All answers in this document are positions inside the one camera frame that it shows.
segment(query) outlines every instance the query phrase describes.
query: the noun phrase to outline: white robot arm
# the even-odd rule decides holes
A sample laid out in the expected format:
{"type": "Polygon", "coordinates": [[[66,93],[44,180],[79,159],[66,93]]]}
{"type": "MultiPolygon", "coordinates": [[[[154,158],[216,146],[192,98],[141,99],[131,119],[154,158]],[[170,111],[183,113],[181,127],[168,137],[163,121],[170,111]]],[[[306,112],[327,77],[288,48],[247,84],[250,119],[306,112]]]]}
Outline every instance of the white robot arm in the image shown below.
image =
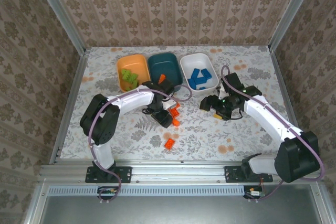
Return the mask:
{"type": "MultiPolygon", "coordinates": [[[[250,86],[245,88],[240,83],[236,73],[229,74],[225,78],[237,90],[242,90],[242,92],[254,99],[247,99],[245,96],[239,95],[223,84],[229,95],[222,99],[219,99],[216,95],[210,95],[202,100],[200,109],[205,111],[209,111],[211,108],[215,109],[217,118],[230,120],[232,111],[239,108],[254,118],[278,143],[279,151],[276,155],[255,154],[247,158],[248,167],[242,168],[243,170],[248,170],[246,176],[249,173],[273,174],[279,175],[285,182],[289,183],[320,168],[319,163],[312,156],[311,152],[279,121],[279,119],[283,122],[287,122],[287,120],[267,103],[266,98],[261,95],[261,92],[256,87],[250,86]],[[265,109],[265,106],[262,106],[257,101],[260,101],[261,104],[267,104],[268,109],[265,109]]],[[[160,87],[152,83],[146,83],[139,86],[136,92],[129,91],[120,96],[107,98],[97,95],[91,101],[80,121],[80,126],[86,135],[88,135],[93,118],[97,115],[100,108],[108,101],[115,100],[106,107],[104,116],[98,118],[92,133],[91,145],[97,159],[96,162],[102,168],[110,169],[115,166],[109,141],[115,132],[120,115],[146,105],[148,106],[146,111],[149,112],[147,114],[151,114],[163,127],[168,127],[172,123],[172,117],[165,110],[169,105],[162,101],[163,96],[148,91],[148,88],[159,89],[160,87]]],[[[169,94],[170,89],[171,87],[166,87],[162,90],[169,94]]],[[[295,133],[298,133],[318,153],[316,135],[312,132],[305,133],[289,122],[287,123],[295,133]]]]}
{"type": "Polygon", "coordinates": [[[158,85],[149,81],[137,87],[136,90],[118,96],[104,97],[98,94],[92,99],[86,109],[80,120],[80,126],[83,128],[85,135],[88,136],[98,111],[104,104],[110,103],[103,110],[103,116],[98,117],[92,129],[90,140],[90,147],[95,158],[94,162],[99,163],[103,169],[112,169],[116,165],[111,153],[110,140],[116,130],[119,116],[138,107],[147,106],[143,113],[150,114],[163,127],[168,127],[172,123],[173,118],[166,109],[176,104],[176,102],[173,100],[163,101],[163,95],[153,93],[150,90],[158,90],[170,94],[173,92],[174,86],[168,80],[164,80],[158,85]]]}
{"type": "Polygon", "coordinates": [[[244,159],[248,161],[246,164],[243,160],[241,167],[245,177],[249,174],[273,174],[279,175],[285,182],[290,183],[320,168],[319,162],[312,152],[296,138],[293,132],[297,133],[318,154],[318,139],[315,134],[303,132],[290,124],[268,104],[266,98],[256,87],[245,88],[236,73],[228,74],[224,78],[226,81],[221,79],[223,88],[219,90],[219,97],[210,95],[204,98],[200,109],[205,111],[214,109],[216,111],[215,117],[222,120],[232,119],[231,114],[234,109],[243,110],[254,118],[278,144],[277,154],[255,154],[244,159]],[[237,93],[226,82],[253,99],[237,93]]]}

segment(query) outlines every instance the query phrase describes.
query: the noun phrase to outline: metal vent grille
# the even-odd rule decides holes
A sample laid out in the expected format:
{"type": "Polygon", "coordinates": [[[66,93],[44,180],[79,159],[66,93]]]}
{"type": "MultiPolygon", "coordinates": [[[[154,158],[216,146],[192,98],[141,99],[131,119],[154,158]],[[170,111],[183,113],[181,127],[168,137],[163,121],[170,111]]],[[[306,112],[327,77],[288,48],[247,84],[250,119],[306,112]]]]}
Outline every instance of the metal vent grille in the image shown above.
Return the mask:
{"type": "MultiPolygon", "coordinates": [[[[98,186],[50,186],[48,196],[96,196],[98,186]]],[[[239,196],[243,186],[128,186],[120,196],[239,196]]]]}

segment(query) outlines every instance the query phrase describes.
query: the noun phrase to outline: white bowl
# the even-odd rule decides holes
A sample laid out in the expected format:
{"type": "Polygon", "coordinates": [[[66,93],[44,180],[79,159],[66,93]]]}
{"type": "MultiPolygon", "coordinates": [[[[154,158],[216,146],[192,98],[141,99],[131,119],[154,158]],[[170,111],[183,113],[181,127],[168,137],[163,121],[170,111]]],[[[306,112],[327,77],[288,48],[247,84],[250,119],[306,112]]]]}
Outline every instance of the white bowl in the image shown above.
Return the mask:
{"type": "Polygon", "coordinates": [[[206,83],[199,84],[196,86],[196,88],[198,89],[200,87],[205,87],[205,89],[194,90],[191,88],[191,90],[193,91],[193,94],[199,95],[199,94],[210,93],[218,86],[219,79],[217,77],[214,67],[211,64],[211,61],[209,60],[209,57],[206,54],[198,52],[196,54],[186,55],[182,57],[182,59],[180,60],[180,65],[182,68],[183,75],[185,79],[187,80],[187,84],[189,88],[191,87],[189,85],[188,79],[191,78],[191,75],[195,68],[198,68],[199,70],[206,68],[212,76],[211,79],[209,79],[206,83]]]}

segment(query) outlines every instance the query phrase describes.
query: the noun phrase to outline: table surface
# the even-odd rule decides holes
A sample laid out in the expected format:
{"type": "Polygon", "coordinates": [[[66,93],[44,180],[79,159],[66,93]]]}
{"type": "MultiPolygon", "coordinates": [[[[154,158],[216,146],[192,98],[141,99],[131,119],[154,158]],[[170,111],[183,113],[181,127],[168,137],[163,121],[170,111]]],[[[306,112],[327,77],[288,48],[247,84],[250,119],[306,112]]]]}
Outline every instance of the table surface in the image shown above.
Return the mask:
{"type": "MultiPolygon", "coordinates": [[[[222,65],[229,65],[231,72],[236,72],[245,86],[257,86],[269,103],[287,118],[279,83],[266,46],[92,48],[62,147],[61,158],[92,159],[88,138],[79,126],[79,121],[93,96],[98,93],[104,96],[121,93],[118,85],[117,60],[132,54],[142,54],[148,58],[163,52],[174,53],[178,61],[185,55],[203,52],[209,56],[218,77],[222,65]]],[[[186,98],[188,91],[182,88],[175,96],[186,98]]],[[[143,114],[142,108],[121,116],[114,137],[110,141],[114,158],[241,161],[251,154],[269,154],[278,150],[279,142],[274,141],[245,113],[241,120],[224,122],[213,117],[214,111],[201,111],[199,105],[205,96],[193,96],[189,101],[181,103],[180,116],[177,118],[181,123],[179,127],[172,125],[167,129],[161,127],[153,118],[143,114]],[[171,151],[163,147],[169,138],[176,141],[171,151]]]]}

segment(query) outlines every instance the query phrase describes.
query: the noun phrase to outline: patterned wallpaper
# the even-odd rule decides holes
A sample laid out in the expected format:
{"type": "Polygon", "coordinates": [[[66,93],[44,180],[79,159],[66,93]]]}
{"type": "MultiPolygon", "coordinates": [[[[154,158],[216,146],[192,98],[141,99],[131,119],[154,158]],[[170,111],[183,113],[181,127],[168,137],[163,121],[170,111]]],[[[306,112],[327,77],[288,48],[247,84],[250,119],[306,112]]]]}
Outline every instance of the patterned wallpaper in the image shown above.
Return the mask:
{"type": "Polygon", "coordinates": [[[290,0],[61,0],[87,47],[267,45],[290,0]]]}
{"type": "Polygon", "coordinates": [[[336,203],[336,0],[304,0],[276,55],[299,125],[319,137],[336,203]]]}
{"type": "Polygon", "coordinates": [[[46,0],[0,3],[0,223],[19,223],[49,162],[78,54],[46,0]]]}

